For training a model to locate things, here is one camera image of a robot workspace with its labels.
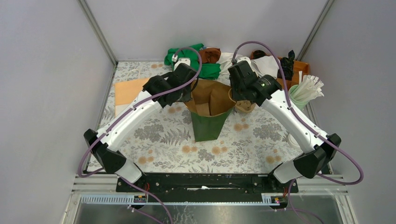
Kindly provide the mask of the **green paper bag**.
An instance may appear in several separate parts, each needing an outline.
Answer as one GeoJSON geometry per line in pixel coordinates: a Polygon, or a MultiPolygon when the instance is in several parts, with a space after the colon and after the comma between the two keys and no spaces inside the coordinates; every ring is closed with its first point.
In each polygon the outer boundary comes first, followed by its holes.
{"type": "Polygon", "coordinates": [[[205,79],[191,85],[195,89],[185,105],[191,113],[195,141],[216,140],[236,104],[229,96],[231,87],[205,79]]]}

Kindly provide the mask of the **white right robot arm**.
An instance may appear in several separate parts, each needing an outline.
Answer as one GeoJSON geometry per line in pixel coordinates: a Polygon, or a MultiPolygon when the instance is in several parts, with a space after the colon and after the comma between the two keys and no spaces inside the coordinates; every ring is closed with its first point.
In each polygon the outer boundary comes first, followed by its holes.
{"type": "Polygon", "coordinates": [[[294,137],[301,155],[282,163],[270,172],[269,189],[280,192],[286,183],[301,176],[313,178],[335,156],[332,144],[339,146],[337,134],[328,135],[313,124],[294,104],[287,104],[285,91],[270,75],[258,77],[247,61],[239,61],[228,68],[232,99],[248,100],[271,113],[294,137]]]}

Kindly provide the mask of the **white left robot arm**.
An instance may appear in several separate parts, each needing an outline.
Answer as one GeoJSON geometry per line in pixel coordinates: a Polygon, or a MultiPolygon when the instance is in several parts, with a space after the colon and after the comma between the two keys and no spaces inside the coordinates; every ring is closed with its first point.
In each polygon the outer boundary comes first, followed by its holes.
{"type": "Polygon", "coordinates": [[[88,129],[84,133],[89,152],[108,174],[127,180],[127,186],[134,192],[144,188],[142,171],[119,148],[152,115],[167,105],[189,99],[191,83],[198,74],[191,66],[181,63],[172,72],[151,77],[137,97],[105,127],[97,131],[88,129]]]}

